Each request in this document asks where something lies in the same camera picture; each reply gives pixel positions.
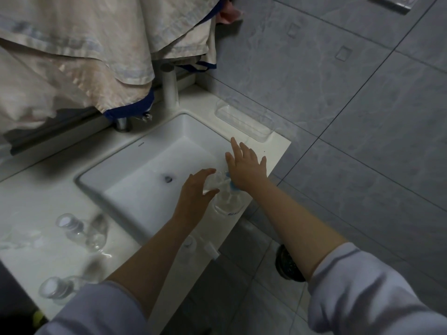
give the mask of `person's left hand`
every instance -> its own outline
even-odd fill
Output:
[[[202,169],[194,175],[190,175],[180,192],[180,197],[175,208],[173,219],[186,223],[191,230],[200,222],[205,214],[208,204],[219,192],[213,189],[203,194],[203,185],[208,175],[214,174],[215,169]]]

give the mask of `white rectangular sink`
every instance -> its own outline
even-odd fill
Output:
[[[171,218],[182,185],[202,168],[227,168],[228,140],[187,114],[150,131],[78,176],[76,184],[143,244]]]

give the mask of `clear plastic tray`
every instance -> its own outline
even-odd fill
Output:
[[[273,132],[270,128],[230,106],[223,100],[217,101],[215,115],[259,142],[267,141]]]

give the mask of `white countertop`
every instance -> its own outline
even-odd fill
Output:
[[[290,141],[276,133],[264,143],[253,140],[215,116],[218,100],[198,86],[190,86],[180,92],[180,108],[168,110],[162,102],[155,104],[151,110],[152,123],[134,120],[134,128],[129,133],[118,133],[112,128],[102,130],[0,182],[0,233],[12,226],[14,231],[36,237],[30,246],[0,250],[0,259],[49,319],[62,307],[38,295],[44,280],[50,276],[93,275],[100,281],[139,248],[136,241],[75,185],[73,180],[80,173],[181,113],[191,115],[227,140],[234,136],[238,142],[253,148],[258,156],[265,155],[267,173],[271,173]],[[64,213],[72,213],[86,221],[104,215],[109,231],[102,253],[91,255],[65,237],[55,226],[56,218]],[[193,233],[219,248],[241,214],[225,221],[215,221],[205,214]],[[197,251],[187,268],[174,263],[149,319],[152,333],[163,330],[209,261],[207,253]]]

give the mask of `rolled-up sleeve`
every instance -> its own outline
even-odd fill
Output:
[[[345,243],[309,282],[309,327],[335,334],[447,334],[447,318],[424,305],[390,266]]]
[[[86,285],[37,335],[147,334],[139,303],[114,282]]]

